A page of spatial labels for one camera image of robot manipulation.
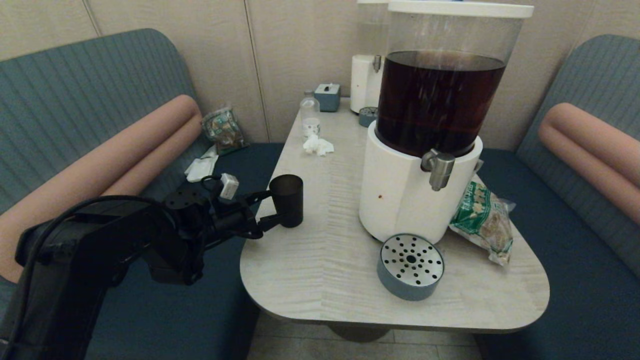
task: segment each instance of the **clear plastic bottle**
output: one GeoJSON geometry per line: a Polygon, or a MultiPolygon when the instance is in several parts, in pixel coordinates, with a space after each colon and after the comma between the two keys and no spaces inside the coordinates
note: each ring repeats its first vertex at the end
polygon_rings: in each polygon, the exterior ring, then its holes
{"type": "Polygon", "coordinates": [[[300,120],[302,120],[302,136],[304,141],[311,134],[320,136],[320,102],[314,92],[305,90],[305,98],[300,102],[300,120]]]}

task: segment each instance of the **table top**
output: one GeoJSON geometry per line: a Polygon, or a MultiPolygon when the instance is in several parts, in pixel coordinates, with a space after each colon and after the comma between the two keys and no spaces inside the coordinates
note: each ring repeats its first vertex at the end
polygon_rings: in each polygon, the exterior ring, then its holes
{"type": "MultiPolygon", "coordinates": [[[[335,152],[305,153],[298,116],[273,172],[303,179],[304,221],[292,229],[276,226],[243,248],[242,280],[263,310],[295,322],[458,332],[516,331],[542,315],[547,275],[513,224],[508,266],[447,231],[435,245],[446,269],[433,295],[412,302],[387,291],[376,273],[381,243],[358,219],[367,130],[348,98],[337,113],[321,115],[321,138],[335,152]]],[[[274,213],[268,199],[257,216],[274,213]]]]}

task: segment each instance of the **clear plastic container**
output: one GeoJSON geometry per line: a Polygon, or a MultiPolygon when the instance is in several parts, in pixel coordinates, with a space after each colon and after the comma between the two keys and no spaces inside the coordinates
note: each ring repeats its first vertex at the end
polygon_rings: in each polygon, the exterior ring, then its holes
{"type": "Polygon", "coordinates": [[[421,157],[470,151],[533,6],[391,0],[376,134],[421,157]]]}
{"type": "Polygon", "coordinates": [[[358,54],[387,53],[388,3],[389,0],[358,0],[358,54]]]}
{"type": "Polygon", "coordinates": [[[320,136],[320,102],[311,90],[305,90],[305,98],[300,102],[300,120],[303,141],[307,141],[311,134],[320,136]]]}

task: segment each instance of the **snack bag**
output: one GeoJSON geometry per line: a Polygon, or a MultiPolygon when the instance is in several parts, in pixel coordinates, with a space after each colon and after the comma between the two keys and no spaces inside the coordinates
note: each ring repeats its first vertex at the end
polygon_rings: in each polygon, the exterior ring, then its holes
{"type": "Polygon", "coordinates": [[[485,185],[471,181],[449,228],[489,251],[489,260],[509,263],[513,235],[509,206],[485,185]]]}
{"type": "Polygon", "coordinates": [[[204,135],[216,144],[220,156],[249,146],[236,122],[231,107],[207,114],[202,119],[204,135]]]}

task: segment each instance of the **small round container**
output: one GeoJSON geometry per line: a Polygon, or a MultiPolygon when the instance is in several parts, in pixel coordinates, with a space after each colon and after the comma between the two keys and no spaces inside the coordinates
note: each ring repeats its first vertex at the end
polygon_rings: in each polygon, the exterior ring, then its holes
{"type": "Polygon", "coordinates": [[[443,273],[444,260],[440,251],[420,236],[398,234],[382,244],[378,277],[388,291],[401,299],[428,298],[443,273]]]}
{"type": "Polygon", "coordinates": [[[378,108],[374,106],[366,107],[360,109],[360,114],[358,115],[358,123],[361,126],[369,127],[372,122],[378,119],[378,108]]]}

